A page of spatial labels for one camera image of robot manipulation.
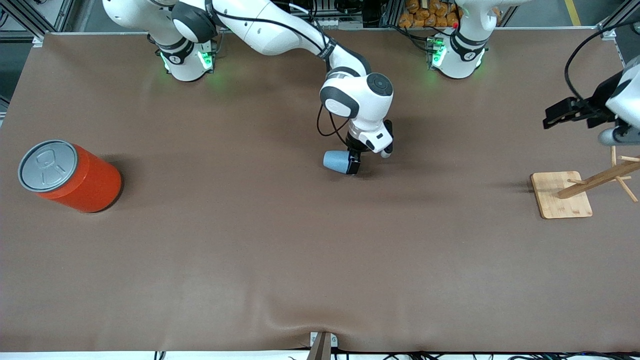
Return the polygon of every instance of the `wooden peg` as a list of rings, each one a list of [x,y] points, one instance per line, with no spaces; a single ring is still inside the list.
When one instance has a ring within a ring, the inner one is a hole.
[[[602,185],[604,183],[608,183],[610,180],[617,180],[616,177],[621,177],[628,175],[636,170],[640,170],[640,161],[633,162],[628,161],[622,164],[618,164],[608,170],[595,174],[591,176],[589,179],[586,179],[586,184],[575,184],[571,185],[564,190],[560,190],[557,193],[558,198],[560,199],[569,199],[572,196],[578,195],[579,193],[585,192],[587,190],[593,189],[596,186]]]
[[[633,161],[634,163],[640,163],[640,159],[639,158],[631,158],[630,156],[618,156],[618,159],[620,160],[624,160],[624,161]]]
[[[611,167],[614,167],[618,164],[617,159],[618,157],[616,156],[616,147],[612,146],[611,147]]]
[[[619,176],[620,180],[631,180],[630,176]],[[617,183],[618,179],[609,180],[610,183]]]
[[[620,177],[621,180],[631,180],[630,176],[622,176]],[[571,184],[580,184],[580,185],[586,185],[587,182],[585,180],[574,180],[574,179],[569,179],[566,181],[567,183],[571,183]],[[610,183],[617,183],[618,179],[613,179],[613,180],[609,180]]]
[[[634,195],[634,193],[627,186],[627,184],[625,184],[625,182],[622,180],[622,178],[620,176],[616,176],[616,180],[617,180],[617,182],[619,182],[620,186],[622,186],[622,188],[627,193],[627,195],[629,195],[629,197],[631,198],[631,201],[638,202],[638,198]]]

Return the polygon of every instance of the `brown surface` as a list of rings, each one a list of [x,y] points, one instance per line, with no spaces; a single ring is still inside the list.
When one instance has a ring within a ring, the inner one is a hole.
[[[179,83],[144,37],[48,36],[0,131],[0,350],[292,348],[323,329],[348,350],[639,350],[638,207],[602,186],[597,216],[547,221],[529,184],[609,166],[599,130],[541,123],[590,33],[497,31],[461,81],[400,34],[336,33],[396,88],[396,151],[357,177],[321,165],[341,146],[316,133],[308,53],[229,37],[214,75]],[[573,68],[588,94],[621,65],[594,41]],[[120,201],[82,215],[23,190],[20,157],[50,138],[113,161]]]
[[[560,199],[558,191],[582,181],[577,171],[537,172],[531,176],[540,215],[546,219],[588,218],[593,216],[587,193]]]

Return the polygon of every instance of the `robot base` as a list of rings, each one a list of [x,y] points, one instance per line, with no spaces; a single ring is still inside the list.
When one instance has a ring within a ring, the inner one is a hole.
[[[428,61],[432,68],[438,69],[443,75],[453,79],[464,79],[469,77],[482,63],[484,50],[472,61],[463,61],[460,55],[451,49],[451,39],[449,35],[437,34],[433,40],[428,42],[428,48],[435,50],[431,56],[428,54]]]
[[[193,52],[184,59],[182,64],[172,63],[171,56],[169,59],[162,53],[158,53],[158,56],[164,61],[167,74],[188,83],[200,79],[204,74],[213,73],[216,64],[216,43],[208,41],[195,44]]]

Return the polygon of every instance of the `wooden mug tree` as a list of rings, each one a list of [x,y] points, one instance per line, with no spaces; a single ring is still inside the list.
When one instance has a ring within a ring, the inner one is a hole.
[[[630,173],[640,170],[640,156],[616,156],[616,147],[611,147],[611,168],[582,180],[577,171],[537,172],[531,176],[540,207],[540,215],[552,218],[584,218],[593,215],[591,204],[585,193],[605,183],[616,182],[638,202],[637,197],[625,184]]]

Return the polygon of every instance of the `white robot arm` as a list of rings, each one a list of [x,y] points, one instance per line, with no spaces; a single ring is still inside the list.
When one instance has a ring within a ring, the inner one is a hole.
[[[598,85],[590,98],[581,101],[568,97],[547,108],[543,124],[548,129],[561,122],[584,119],[589,128],[616,123],[598,136],[602,145],[640,145],[640,56]]]
[[[372,73],[359,54],[268,0],[181,0],[172,16],[178,31],[192,42],[211,39],[216,25],[225,26],[260,54],[306,49],[326,61],[329,71],[320,98],[332,114],[349,119],[348,150],[327,152],[328,168],[355,174],[361,152],[383,157],[391,153],[391,123],[384,118],[394,89],[386,76]]]
[[[102,0],[116,24],[149,32],[160,49],[167,71],[180,81],[194,81],[212,69],[210,39],[194,44],[184,38],[171,21],[170,7],[177,0]]]
[[[496,6],[516,6],[531,0],[456,0],[463,15],[457,29],[437,34],[442,39],[442,55],[434,60],[434,68],[446,76],[462,79],[480,66],[486,43],[497,25]]]

